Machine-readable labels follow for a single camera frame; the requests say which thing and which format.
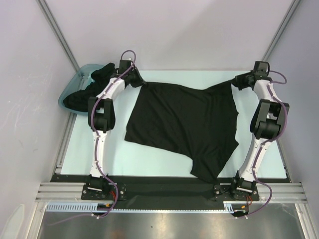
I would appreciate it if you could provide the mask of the black t shirt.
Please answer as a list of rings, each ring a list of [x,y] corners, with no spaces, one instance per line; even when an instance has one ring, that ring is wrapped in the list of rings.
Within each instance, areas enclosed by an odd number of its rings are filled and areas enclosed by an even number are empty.
[[[204,90],[150,82],[141,87],[125,140],[185,155],[193,176],[217,183],[238,146],[237,117],[228,81]]]

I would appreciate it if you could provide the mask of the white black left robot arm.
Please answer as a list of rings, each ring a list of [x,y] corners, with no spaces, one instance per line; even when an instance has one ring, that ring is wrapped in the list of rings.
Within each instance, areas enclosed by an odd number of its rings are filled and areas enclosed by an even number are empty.
[[[108,178],[107,153],[111,130],[116,123],[114,101],[128,85],[137,88],[146,82],[134,63],[127,60],[118,69],[113,64],[108,64],[94,71],[91,78],[93,82],[87,89],[95,92],[88,98],[88,125],[93,133],[94,151],[84,191],[86,195],[92,193],[98,199],[105,199],[114,188],[114,183]]]

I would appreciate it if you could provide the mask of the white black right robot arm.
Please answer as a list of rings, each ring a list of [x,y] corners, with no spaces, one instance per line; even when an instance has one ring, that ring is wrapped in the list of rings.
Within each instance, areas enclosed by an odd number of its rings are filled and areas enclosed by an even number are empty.
[[[250,123],[252,140],[243,165],[233,178],[229,193],[243,201],[257,191],[257,174],[268,147],[283,134],[288,119],[289,104],[283,103],[275,93],[268,74],[249,73],[235,76],[231,83],[239,90],[251,88],[259,99]]]

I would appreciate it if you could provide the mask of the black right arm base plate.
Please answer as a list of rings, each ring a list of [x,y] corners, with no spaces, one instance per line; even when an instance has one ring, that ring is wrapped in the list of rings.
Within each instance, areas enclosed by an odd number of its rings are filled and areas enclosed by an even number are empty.
[[[213,186],[214,200],[216,201],[238,201],[246,202],[252,200],[259,201],[257,188],[253,192],[246,192],[232,188],[230,184]]]

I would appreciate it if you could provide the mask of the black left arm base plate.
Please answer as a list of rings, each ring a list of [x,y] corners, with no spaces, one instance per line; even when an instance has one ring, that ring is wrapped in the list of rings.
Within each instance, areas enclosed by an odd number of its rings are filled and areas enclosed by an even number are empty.
[[[117,184],[118,188],[118,201],[127,200],[126,195],[126,185]],[[115,200],[116,197],[116,188],[113,184],[109,183],[106,186],[103,186],[102,189],[94,188],[89,184],[85,184],[82,189],[81,200],[87,201],[107,201]]]

